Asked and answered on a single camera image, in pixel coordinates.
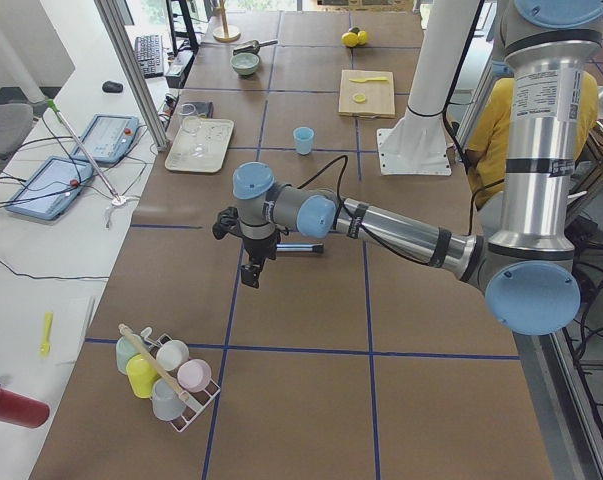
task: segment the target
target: label sticker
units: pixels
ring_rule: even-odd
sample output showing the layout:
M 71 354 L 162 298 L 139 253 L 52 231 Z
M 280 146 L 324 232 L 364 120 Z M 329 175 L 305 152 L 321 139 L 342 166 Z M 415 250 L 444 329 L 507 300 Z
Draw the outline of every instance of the label sticker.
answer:
M 580 69 L 563 68 L 517 78 L 510 120 L 556 117 L 576 122 L 582 75 Z

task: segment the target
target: lemon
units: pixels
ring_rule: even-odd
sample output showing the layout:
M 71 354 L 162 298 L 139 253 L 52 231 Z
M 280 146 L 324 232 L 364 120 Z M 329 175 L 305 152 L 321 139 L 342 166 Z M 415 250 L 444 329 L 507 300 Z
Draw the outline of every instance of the lemon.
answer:
M 360 30 L 359 33 L 357 33 L 357 44 L 365 45 L 366 43 L 368 43 L 368 32 Z
M 359 36 L 356 33 L 346 32 L 341 35 L 341 43 L 346 47 L 356 47 L 359 44 Z

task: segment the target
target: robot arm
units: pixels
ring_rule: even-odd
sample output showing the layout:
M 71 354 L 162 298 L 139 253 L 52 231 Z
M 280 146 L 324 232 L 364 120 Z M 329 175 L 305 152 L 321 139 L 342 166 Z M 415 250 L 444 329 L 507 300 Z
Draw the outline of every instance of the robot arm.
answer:
M 492 314 L 516 332 L 541 335 L 567 325 L 580 295 L 570 274 L 574 247 L 563 230 L 581 78 L 600 47 L 602 14 L 599 0 L 506 6 L 496 37 L 516 87 L 501 227 L 487 241 L 332 192 L 277 183 L 267 165 L 248 163 L 234 174 L 237 208 L 222 212 L 215 225 L 217 238 L 229 232 L 243 239 L 250 257 L 243 282 L 258 286 L 266 258 L 276 258 L 279 225 L 317 238 L 334 229 L 449 270 L 481 290 Z

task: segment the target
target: wooden cutting board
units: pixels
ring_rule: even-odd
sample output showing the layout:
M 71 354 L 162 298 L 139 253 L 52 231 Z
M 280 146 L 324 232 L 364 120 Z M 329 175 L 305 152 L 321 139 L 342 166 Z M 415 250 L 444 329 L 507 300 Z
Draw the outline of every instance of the wooden cutting board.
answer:
M 351 82 L 351 78 L 387 77 L 387 82 Z M 357 103 L 354 96 L 365 95 L 365 101 Z M 356 117 L 394 118 L 394 76 L 392 72 L 372 70 L 341 70 L 339 115 Z

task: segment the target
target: metal pole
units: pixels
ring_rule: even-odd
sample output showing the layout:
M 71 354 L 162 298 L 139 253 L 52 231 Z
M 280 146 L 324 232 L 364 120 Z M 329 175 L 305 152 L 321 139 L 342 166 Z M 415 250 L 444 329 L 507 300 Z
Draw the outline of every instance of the metal pole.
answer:
M 121 12 L 117 8 L 115 0 L 94 0 L 94 3 L 101 15 L 103 25 L 110 36 L 114 50 L 119 57 L 121 67 L 125 73 L 128 82 L 130 82 L 130 88 L 134 94 L 134 98 L 137 101 L 141 115 L 145 120 L 145 123 L 152 135 L 157 150 L 165 150 L 168 146 L 168 137 L 163 130 L 163 124 L 159 119 L 150 90 L 145 83 L 143 73 L 139 68 L 134 50 L 130 44 L 130 39 L 125 30 L 123 18 Z
M 50 106 L 52 111 L 56 114 L 57 118 L 63 124 L 63 126 L 68 131 L 68 133 L 72 136 L 74 141 L 77 142 L 77 145 L 79 146 L 79 148 L 85 155 L 85 158 L 87 158 L 88 161 L 90 162 L 90 164 L 92 165 L 92 168 L 94 168 L 94 170 L 97 172 L 97 175 L 99 175 L 99 178 L 101 180 L 103 180 L 103 183 L 105 183 L 105 186 L 108 187 L 108 190 L 110 191 L 110 194 L 114 197 L 114 201 L 116 202 L 116 204 L 122 205 L 124 203 L 124 201 L 121 198 L 121 196 L 119 195 L 119 192 L 117 192 L 116 189 L 114 188 L 114 186 L 108 181 L 105 174 L 101 171 L 101 168 L 99 168 L 99 165 L 97 164 L 96 160 L 92 157 L 90 152 L 88 152 L 88 149 L 85 148 L 85 145 L 83 144 L 83 142 L 81 141 L 79 136 L 76 134 L 76 132 L 74 131 L 72 126 L 68 123 L 68 121 L 65 119 L 63 114 L 59 111 L 59 109 L 57 108 L 57 106 L 54 104 L 54 102 L 52 100 L 48 100 L 48 105 Z

